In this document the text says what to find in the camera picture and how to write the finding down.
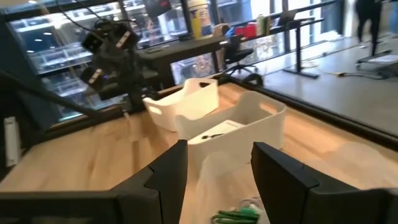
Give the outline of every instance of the white plastic bin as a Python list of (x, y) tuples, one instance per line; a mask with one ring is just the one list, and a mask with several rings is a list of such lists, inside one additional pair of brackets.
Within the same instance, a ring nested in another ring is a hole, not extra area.
[[(276, 112), (271, 113), (263, 109), (262, 104), (273, 107)], [(250, 162), (253, 142), (265, 142), (276, 149), (281, 149), (285, 111), (286, 106), (283, 103), (255, 91), (247, 91), (230, 109), (195, 120), (178, 115), (175, 118), (175, 125), (179, 138), (188, 140), (190, 157), (195, 161), (197, 170), (200, 170), (202, 162), (214, 152), (223, 151), (240, 164), (246, 164)], [(229, 130), (226, 134), (208, 132), (225, 121), (233, 121), (242, 126)], [(206, 141), (195, 141), (197, 136), (203, 133), (207, 136), (223, 135)]]
[(190, 78), (182, 90), (158, 101), (144, 98), (144, 104), (156, 125), (176, 131), (177, 115), (198, 119), (218, 108), (217, 80)]

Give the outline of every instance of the standing desk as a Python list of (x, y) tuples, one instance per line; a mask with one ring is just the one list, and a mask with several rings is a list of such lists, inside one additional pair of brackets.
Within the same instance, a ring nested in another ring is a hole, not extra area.
[[(218, 91), (220, 105), (214, 113), (235, 105), (247, 90), (227, 83), (219, 86)], [(115, 119), (34, 146), (0, 182), (0, 192), (108, 190), (148, 165), (177, 140), (177, 133), (156, 126), (146, 111), (134, 114), (128, 120)], [(351, 151), (345, 146), (352, 142), (370, 148)], [(286, 113), (282, 150), (360, 189), (398, 187), (397, 175), (394, 175), (398, 174), (396, 152), (292, 108), (288, 108)], [(377, 178), (367, 178), (363, 174), (364, 168), (378, 170), (381, 164), (372, 156), (364, 158), (365, 153), (380, 154), (384, 158), (383, 165), (391, 172), (377, 172)], [(335, 159), (336, 155), (345, 159)], [(180, 221), (183, 224), (190, 223), (197, 206), (195, 192), (198, 180), (194, 172), (189, 165)], [(237, 175), (238, 182), (233, 177), (228, 180), (234, 182), (226, 181), (224, 185), (239, 189), (248, 197), (257, 196), (257, 189), (247, 184), (253, 181), (250, 168), (240, 170)]]
[(152, 54), (148, 54), (146, 50), (138, 50), (137, 53), (143, 61), (151, 64), (152, 68), (158, 71), (163, 89), (167, 89), (176, 85), (171, 67), (171, 63), (174, 62), (211, 53), (215, 72), (218, 73), (216, 51), (221, 49), (220, 42), (224, 40), (225, 37), (222, 36), (184, 42), (176, 41), (156, 46), (155, 48), (162, 50)]
[[(295, 68), (291, 69), (291, 68), (285, 68), (283, 69), (284, 72), (289, 72), (289, 73), (293, 73), (296, 75), (300, 75), (300, 76), (304, 76), (304, 77), (308, 77), (308, 78), (318, 78), (319, 75), (313, 75), (313, 74), (309, 74), (309, 73), (304, 73), (302, 71), (302, 56), (301, 56), (301, 27), (303, 26), (309, 26), (312, 24), (316, 24), (317, 22), (322, 22), (324, 21), (324, 18), (321, 19), (315, 19), (313, 17), (307, 18), (307, 19), (298, 19), (298, 20), (294, 20), (291, 23), (289, 23), (287, 26), (275, 26), (275, 27), (271, 27), (269, 30), (269, 35), (274, 35), (274, 34), (279, 34), (281, 32), (285, 32), (285, 31), (289, 31), (289, 30), (293, 30), (295, 29), (296, 31), (296, 35), (295, 35), (295, 41), (296, 41), (296, 64), (295, 64)], [(263, 38), (263, 37), (267, 37), (267, 34), (263, 34), (260, 36), (256, 36), (256, 37), (252, 37), (252, 38), (242, 38), (242, 42), (247, 42), (250, 40), (255, 40), (258, 38)]]

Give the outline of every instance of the cable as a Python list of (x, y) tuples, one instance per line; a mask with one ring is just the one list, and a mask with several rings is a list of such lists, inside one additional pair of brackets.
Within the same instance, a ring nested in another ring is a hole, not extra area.
[(385, 80), (386, 82), (398, 82), (398, 80), (391, 80), (392, 78), (396, 78), (390, 76), (389, 74), (383, 74), (379, 72), (377, 75), (373, 73), (358, 73), (358, 72), (348, 72), (342, 73), (340, 77), (358, 77), (358, 78), (368, 78), (370, 80)]
[(77, 3), (79, 3), (81, 6), (83, 6), (85, 9), (87, 9), (89, 12), (91, 12), (93, 15), (95, 15), (99, 20), (102, 20), (104, 22), (109, 22), (107, 19), (103, 19), (101, 16), (99, 16), (97, 13), (95, 13), (92, 9), (90, 9), (86, 4), (82, 3), (79, 0), (75, 0)]
[(306, 69), (306, 68), (318, 68), (318, 67), (319, 67), (319, 64), (317, 64), (314, 61), (309, 61), (309, 62), (302, 63), (302, 68), (304, 68), (304, 69)]
[(244, 208), (240, 211), (218, 211), (217, 215), (211, 218), (214, 224), (256, 224), (259, 215), (250, 208)]
[(59, 0), (55, 0), (55, 3), (56, 3), (56, 5), (57, 5), (57, 7), (59, 8), (59, 10), (61, 11), (61, 13), (71, 22), (71, 23), (73, 23), (74, 25), (76, 25), (76, 26), (78, 26), (78, 27), (80, 27), (80, 28), (82, 28), (82, 29), (84, 29), (84, 30), (86, 30), (86, 31), (88, 31), (88, 32), (93, 32), (94, 33), (94, 30), (91, 30), (91, 29), (89, 29), (89, 28), (87, 28), (87, 27), (83, 27), (82, 25), (80, 25), (79, 23), (77, 23), (76, 21), (74, 21), (71, 17), (69, 17), (68, 15), (67, 15), (67, 13), (62, 9), (62, 7), (61, 7), (61, 5), (60, 5), (60, 3), (59, 3)]
[(249, 199), (244, 199), (241, 202), (239, 202), (238, 208), (247, 208), (250, 206), (250, 204), (254, 204), (255, 206), (261, 208), (264, 205), (262, 204), (261, 198), (260, 197), (252, 197)]

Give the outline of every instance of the green cable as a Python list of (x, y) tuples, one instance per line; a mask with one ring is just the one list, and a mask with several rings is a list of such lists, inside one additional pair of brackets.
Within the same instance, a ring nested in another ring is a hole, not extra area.
[(249, 208), (240, 211), (219, 211), (211, 218), (214, 224), (256, 224), (258, 219), (259, 215)]

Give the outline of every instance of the floor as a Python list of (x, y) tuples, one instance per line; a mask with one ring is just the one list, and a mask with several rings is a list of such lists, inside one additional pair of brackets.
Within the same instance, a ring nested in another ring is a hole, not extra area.
[[(244, 91), (232, 83), (220, 86), (217, 111), (234, 106)], [(109, 121), (34, 146), (0, 183), (0, 192), (108, 190), (130, 178), (178, 140), (176, 133), (156, 126), (147, 112), (127, 119)], [(360, 189), (398, 187), (398, 154), (385, 147), (291, 108), (286, 112), (283, 134), (282, 151), (334, 178)], [(216, 178), (218, 185), (214, 188), (214, 182), (192, 175), (191, 160), (188, 164), (180, 223), (202, 218), (196, 223), (206, 224), (219, 209), (230, 209), (242, 199), (259, 195), (250, 165)]]
[[(397, 39), (384, 37), (382, 40), (385, 44), (380, 45), (378, 51), (391, 49), (398, 54)], [(303, 64), (304, 67), (318, 65), (317, 68), (305, 70), (319, 74), (320, 78), (317, 80), (281, 71), (295, 65), (295, 54), (262, 62), (257, 66), (261, 74), (267, 74), (265, 88), (300, 98), (398, 136), (398, 78), (370, 80), (359, 77), (338, 78), (329, 74), (357, 72), (356, 61), (369, 55), (369, 48), (359, 49), (356, 45), (355, 38), (345, 38), (303, 49), (304, 61), (324, 52), (337, 52)], [(374, 70), (377, 67), (363, 65), (362, 68)]]

